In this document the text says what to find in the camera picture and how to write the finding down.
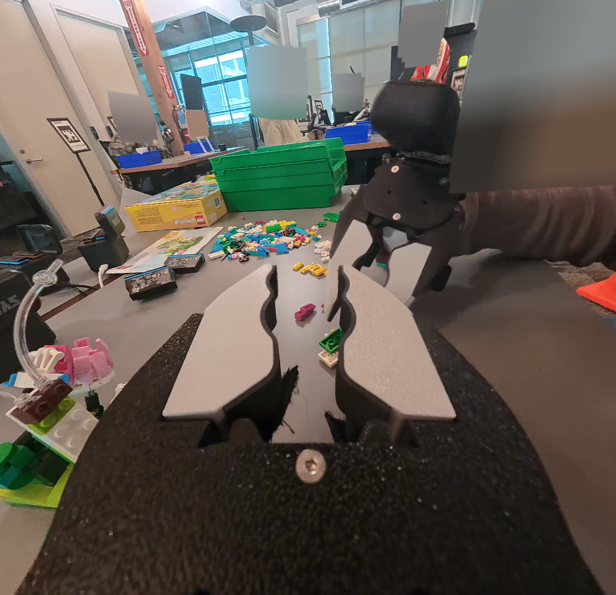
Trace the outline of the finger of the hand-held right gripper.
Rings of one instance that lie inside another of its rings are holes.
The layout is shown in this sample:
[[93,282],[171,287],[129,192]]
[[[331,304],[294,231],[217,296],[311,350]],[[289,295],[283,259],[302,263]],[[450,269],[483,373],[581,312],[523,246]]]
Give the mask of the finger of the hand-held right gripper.
[[413,292],[432,248],[413,243],[395,248],[389,258],[389,274],[385,286],[366,275],[356,273],[356,291],[363,299],[412,299]]
[[331,321],[337,312],[339,268],[349,265],[355,269],[369,267],[376,258],[376,241],[368,225],[353,220],[343,238],[341,239],[333,256],[328,263],[328,274],[325,281],[326,293],[324,301],[324,315]]

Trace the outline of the stack of green bins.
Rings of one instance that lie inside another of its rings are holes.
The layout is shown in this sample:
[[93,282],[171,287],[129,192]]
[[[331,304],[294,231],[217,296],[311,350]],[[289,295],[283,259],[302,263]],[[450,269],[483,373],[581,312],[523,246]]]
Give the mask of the stack of green bins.
[[210,158],[229,212],[329,207],[347,180],[338,137]]

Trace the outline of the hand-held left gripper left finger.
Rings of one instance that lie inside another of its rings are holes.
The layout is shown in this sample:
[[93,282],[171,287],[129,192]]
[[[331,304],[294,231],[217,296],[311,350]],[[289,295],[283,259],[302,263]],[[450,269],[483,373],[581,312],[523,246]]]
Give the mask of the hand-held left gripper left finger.
[[163,408],[165,420],[273,416],[281,385],[277,295],[277,267],[267,263],[208,305]]

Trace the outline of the pile of mixed lego bricks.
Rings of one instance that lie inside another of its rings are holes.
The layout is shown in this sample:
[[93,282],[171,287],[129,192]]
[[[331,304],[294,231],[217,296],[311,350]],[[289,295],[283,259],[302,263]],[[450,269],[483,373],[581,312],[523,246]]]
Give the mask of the pile of mixed lego bricks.
[[250,257],[266,258],[271,254],[283,255],[314,245],[323,238],[321,230],[329,224],[323,218],[309,228],[302,228],[293,220],[270,220],[230,226],[220,233],[208,257],[212,260],[246,261]]

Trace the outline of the blue plastic bin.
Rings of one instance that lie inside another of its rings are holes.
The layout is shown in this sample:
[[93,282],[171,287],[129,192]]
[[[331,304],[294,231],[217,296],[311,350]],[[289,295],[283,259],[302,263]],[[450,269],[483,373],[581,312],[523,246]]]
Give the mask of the blue plastic bin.
[[372,138],[374,130],[369,120],[347,123],[340,127],[326,130],[325,138],[340,138],[344,145],[367,143]]
[[163,161],[161,153],[158,150],[120,155],[116,157],[116,160],[122,169],[151,167]]

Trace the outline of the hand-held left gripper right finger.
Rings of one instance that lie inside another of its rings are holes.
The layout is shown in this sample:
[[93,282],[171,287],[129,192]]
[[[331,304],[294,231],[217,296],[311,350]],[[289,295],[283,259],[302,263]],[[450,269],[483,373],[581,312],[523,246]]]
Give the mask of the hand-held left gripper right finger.
[[338,270],[336,404],[351,422],[454,421],[456,412],[412,312],[370,278]]

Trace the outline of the white lego picture sheet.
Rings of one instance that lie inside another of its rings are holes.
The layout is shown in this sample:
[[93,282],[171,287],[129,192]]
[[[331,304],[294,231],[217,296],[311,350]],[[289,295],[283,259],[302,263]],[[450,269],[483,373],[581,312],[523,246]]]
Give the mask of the white lego picture sheet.
[[138,274],[162,267],[171,255],[200,253],[221,227],[171,231],[119,267],[109,268],[108,275]]

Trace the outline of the person's right forearm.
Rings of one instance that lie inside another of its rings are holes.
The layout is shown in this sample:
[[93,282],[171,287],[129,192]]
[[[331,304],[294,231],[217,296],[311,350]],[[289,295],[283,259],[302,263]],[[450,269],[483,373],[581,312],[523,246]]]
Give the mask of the person's right forearm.
[[453,256],[483,249],[615,270],[615,186],[472,192]]

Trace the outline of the black battery with blue edge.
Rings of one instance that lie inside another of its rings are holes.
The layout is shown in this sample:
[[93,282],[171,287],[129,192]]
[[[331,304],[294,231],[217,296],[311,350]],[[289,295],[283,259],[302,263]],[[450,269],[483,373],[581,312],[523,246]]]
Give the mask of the black battery with blue edge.
[[124,278],[124,286],[132,301],[158,297],[177,289],[173,268],[163,266]]
[[204,255],[170,255],[165,260],[174,275],[187,275],[197,273],[204,266]]

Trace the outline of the yellow lego box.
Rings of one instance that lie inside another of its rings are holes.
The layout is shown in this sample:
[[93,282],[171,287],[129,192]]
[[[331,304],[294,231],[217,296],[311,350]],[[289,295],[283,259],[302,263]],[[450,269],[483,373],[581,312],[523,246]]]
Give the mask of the yellow lego box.
[[126,207],[137,232],[211,227],[227,212],[214,175],[183,183]]

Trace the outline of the black white wall marker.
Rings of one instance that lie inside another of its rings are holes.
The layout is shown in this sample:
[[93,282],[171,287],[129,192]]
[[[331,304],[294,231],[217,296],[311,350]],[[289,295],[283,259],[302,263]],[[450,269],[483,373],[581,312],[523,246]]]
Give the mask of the black white wall marker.
[[70,152],[73,154],[80,154],[91,151],[91,148],[70,119],[62,117],[47,118],[47,121],[65,143]]

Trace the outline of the lego flower model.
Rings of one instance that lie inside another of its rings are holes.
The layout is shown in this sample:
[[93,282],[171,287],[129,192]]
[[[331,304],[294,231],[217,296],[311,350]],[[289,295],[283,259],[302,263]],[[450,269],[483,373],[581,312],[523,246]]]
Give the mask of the lego flower model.
[[23,371],[1,384],[11,398],[2,414],[22,429],[12,442],[1,444],[1,501],[9,506],[56,509],[68,478],[91,432],[105,412],[98,389],[112,382],[115,372],[104,341],[88,337],[73,345],[45,345],[30,352],[37,372],[62,381],[71,391],[46,417],[25,423],[15,418],[20,398],[35,390]]

